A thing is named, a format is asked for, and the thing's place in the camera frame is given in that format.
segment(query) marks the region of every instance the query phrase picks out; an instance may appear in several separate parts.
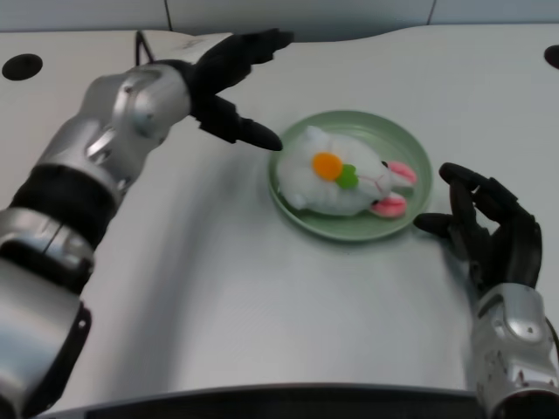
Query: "white wall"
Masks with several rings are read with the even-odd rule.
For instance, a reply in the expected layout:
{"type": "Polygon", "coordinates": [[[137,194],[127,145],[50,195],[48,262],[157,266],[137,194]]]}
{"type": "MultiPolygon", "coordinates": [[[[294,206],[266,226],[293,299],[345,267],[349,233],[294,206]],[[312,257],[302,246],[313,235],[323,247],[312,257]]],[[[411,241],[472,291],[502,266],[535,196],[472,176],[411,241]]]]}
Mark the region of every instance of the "white wall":
{"type": "Polygon", "coordinates": [[[558,0],[437,0],[432,24],[557,23],[558,0]]]}
{"type": "MultiPolygon", "coordinates": [[[[175,31],[361,38],[407,26],[559,23],[559,0],[167,0],[175,31]]],[[[168,30],[165,0],[0,0],[0,31],[168,30]]]]}
{"type": "Polygon", "coordinates": [[[363,38],[427,24],[433,0],[169,0],[175,31],[259,31],[298,40],[363,38]]]}
{"type": "Polygon", "coordinates": [[[0,31],[168,29],[164,0],[0,0],[0,31]]]}

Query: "green leaf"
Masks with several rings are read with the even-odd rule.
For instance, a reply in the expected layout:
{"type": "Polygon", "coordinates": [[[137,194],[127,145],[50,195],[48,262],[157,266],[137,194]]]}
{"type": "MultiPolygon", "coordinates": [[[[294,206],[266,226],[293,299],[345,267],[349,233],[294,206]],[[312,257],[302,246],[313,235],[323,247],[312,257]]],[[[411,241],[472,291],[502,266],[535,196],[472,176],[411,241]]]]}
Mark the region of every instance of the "green leaf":
{"type": "Polygon", "coordinates": [[[355,188],[359,183],[359,179],[355,175],[355,166],[344,164],[342,167],[342,174],[337,177],[335,182],[342,189],[355,188]]]}

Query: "plush toy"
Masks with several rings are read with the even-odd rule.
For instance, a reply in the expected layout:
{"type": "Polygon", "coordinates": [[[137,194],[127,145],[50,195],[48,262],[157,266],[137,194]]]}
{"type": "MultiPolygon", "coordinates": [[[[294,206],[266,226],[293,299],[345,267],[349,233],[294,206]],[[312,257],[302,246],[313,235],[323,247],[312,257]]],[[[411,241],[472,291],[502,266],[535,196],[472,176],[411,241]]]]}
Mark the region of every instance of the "plush toy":
{"type": "Polygon", "coordinates": [[[384,217],[405,214],[406,201],[394,188],[412,188],[414,171],[382,161],[366,143],[308,127],[281,156],[279,192],[297,210],[353,216],[364,210],[384,217]]]}

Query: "green plate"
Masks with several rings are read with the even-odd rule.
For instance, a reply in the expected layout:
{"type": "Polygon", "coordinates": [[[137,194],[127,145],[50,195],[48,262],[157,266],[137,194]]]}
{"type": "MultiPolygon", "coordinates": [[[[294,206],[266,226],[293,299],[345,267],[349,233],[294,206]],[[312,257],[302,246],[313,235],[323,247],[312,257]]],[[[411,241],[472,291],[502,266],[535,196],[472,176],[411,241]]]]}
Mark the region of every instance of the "green plate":
{"type": "Polygon", "coordinates": [[[290,127],[281,137],[284,150],[289,149],[308,126],[315,126],[333,133],[347,134],[360,139],[381,156],[383,160],[402,161],[418,175],[414,190],[404,193],[408,208],[405,216],[386,219],[367,211],[356,216],[324,216],[309,210],[292,208],[278,192],[276,165],[282,152],[273,153],[268,166],[269,186],[273,200],[279,208],[306,230],[323,237],[344,242],[360,242],[385,237],[406,227],[423,212],[429,201],[433,176],[427,153],[421,144],[399,125],[371,113],[332,111],[310,116],[290,127]]]}

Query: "robotic arm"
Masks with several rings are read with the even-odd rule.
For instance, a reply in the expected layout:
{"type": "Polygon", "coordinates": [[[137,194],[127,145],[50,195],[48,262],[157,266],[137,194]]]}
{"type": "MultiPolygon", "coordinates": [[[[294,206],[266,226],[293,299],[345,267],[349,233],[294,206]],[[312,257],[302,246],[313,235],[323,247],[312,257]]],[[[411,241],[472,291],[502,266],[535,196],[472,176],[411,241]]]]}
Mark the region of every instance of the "robotic arm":
{"type": "Polygon", "coordinates": [[[471,341],[480,406],[488,418],[559,417],[559,340],[535,290],[540,225],[495,179],[451,163],[439,173],[452,215],[422,214],[414,223],[452,241],[469,263],[479,297],[471,341]],[[474,204],[500,225],[493,235],[478,225],[474,204]]]}
{"type": "Polygon", "coordinates": [[[148,153],[188,115],[228,142],[281,150],[280,139],[218,96],[253,64],[293,41],[277,30],[230,36],[196,65],[153,61],[96,79],[0,212],[0,418],[34,416],[57,401],[85,344],[79,299],[93,253],[148,153]]]}

